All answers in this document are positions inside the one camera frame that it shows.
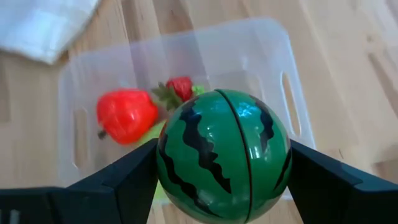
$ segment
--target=red pepper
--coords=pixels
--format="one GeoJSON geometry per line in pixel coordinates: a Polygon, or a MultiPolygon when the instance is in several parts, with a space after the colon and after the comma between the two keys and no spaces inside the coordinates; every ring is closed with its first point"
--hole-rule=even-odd
{"type": "Polygon", "coordinates": [[[154,124],[157,107],[143,90],[120,89],[103,95],[97,102],[97,119],[103,127],[99,138],[110,135],[117,143],[136,142],[154,124]]]}

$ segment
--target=wooden table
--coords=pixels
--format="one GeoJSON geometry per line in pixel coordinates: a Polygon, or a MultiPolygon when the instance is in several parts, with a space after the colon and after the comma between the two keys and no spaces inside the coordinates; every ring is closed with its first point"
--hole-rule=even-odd
{"type": "MultiPolygon", "coordinates": [[[[57,81],[68,58],[106,46],[269,16],[288,30],[317,149],[398,182],[398,4],[394,0],[103,0],[49,67],[0,53],[0,187],[57,184],[57,81]]],[[[149,223],[193,223],[154,205],[149,223]]],[[[280,201],[254,223],[301,223],[280,201]]]]}

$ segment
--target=white cloth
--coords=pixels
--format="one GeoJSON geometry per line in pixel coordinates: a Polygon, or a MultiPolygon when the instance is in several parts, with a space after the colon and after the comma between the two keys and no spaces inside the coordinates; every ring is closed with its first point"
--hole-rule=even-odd
{"type": "Polygon", "coordinates": [[[0,49],[52,64],[100,0],[1,0],[0,49]]]}

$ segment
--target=toy watermelon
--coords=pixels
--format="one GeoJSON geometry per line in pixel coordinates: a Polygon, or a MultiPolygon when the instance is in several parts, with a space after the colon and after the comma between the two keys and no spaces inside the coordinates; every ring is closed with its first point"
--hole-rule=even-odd
{"type": "Polygon", "coordinates": [[[175,110],[157,148],[169,199],[204,223],[246,223],[286,188],[290,141],[261,100],[234,90],[196,96],[175,110]]]}

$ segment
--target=clear plastic bin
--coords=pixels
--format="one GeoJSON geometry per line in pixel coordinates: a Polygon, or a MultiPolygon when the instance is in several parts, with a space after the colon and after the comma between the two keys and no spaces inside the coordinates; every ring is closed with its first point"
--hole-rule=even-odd
{"type": "Polygon", "coordinates": [[[95,107],[102,94],[121,87],[150,90],[158,82],[182,75],[208,90],[229,88],[262,99],[292,139],[315,147],[287,32],[272,19],[246,19],[73,58],[59,81],[60,184],[79,181],[134,148],[120,146],[111,138],[98,139],[101,127],[95,107]],[[293,132],[283,73],[289,78],[299,135],[293,132]],[[83,155],[79,163],[76,153],[83,155]]]}

